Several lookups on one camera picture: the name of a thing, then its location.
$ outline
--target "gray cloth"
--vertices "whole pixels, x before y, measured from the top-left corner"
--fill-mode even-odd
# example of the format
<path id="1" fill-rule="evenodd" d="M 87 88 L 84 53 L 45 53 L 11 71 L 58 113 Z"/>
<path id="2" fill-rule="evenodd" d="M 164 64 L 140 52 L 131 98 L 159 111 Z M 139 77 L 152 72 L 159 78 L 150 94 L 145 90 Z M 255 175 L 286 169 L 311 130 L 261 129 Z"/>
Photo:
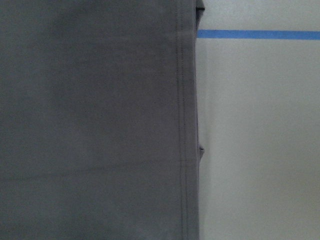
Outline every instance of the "gray cloth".
<path id="1" fill-rule="evenodd" d="M 0 239 L 197 240 L 194 0 L 0 3 Z"/>

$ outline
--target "dark gray textile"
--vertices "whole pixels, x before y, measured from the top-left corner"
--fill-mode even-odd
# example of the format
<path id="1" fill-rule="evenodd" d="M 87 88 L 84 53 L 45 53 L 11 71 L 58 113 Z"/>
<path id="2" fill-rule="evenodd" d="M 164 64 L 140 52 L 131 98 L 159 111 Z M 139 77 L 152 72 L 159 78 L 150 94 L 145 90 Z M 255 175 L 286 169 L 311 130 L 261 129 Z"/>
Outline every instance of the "dark gray textile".
<path id="1" fill-rule="evenodd" d="M 1 240 L 199 238 L 195 9 L 1 1 Z"/>

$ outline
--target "blue line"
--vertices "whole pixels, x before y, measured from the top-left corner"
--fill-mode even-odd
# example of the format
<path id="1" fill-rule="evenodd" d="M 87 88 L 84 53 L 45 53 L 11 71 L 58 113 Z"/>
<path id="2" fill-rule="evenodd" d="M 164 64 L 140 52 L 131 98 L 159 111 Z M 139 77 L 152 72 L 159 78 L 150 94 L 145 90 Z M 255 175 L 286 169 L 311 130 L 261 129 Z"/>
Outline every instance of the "blue line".
<path id="1" fill-rule="evenodd" d="M 320 31 L 198 30 L 200 39 L 320 40 Z"/>

